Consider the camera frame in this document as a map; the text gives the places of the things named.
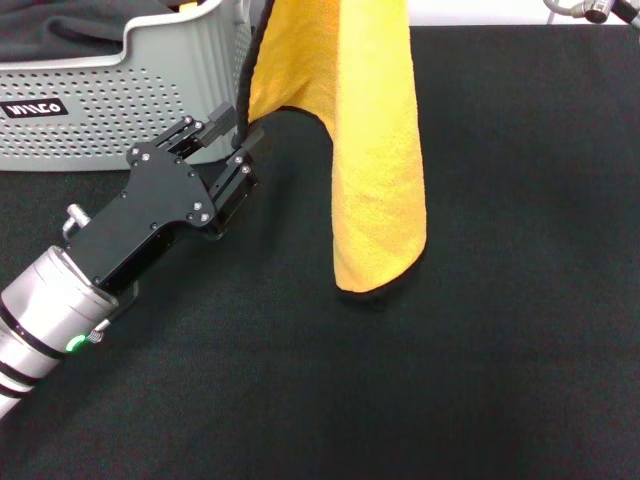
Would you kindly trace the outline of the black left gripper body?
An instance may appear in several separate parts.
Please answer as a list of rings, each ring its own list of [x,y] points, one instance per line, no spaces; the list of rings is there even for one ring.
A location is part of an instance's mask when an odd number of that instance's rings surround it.
[[[127,185],[68,241],[90,283],[118,296],[183,237],[223,232],[206,184],[184,159],[141,146]]]

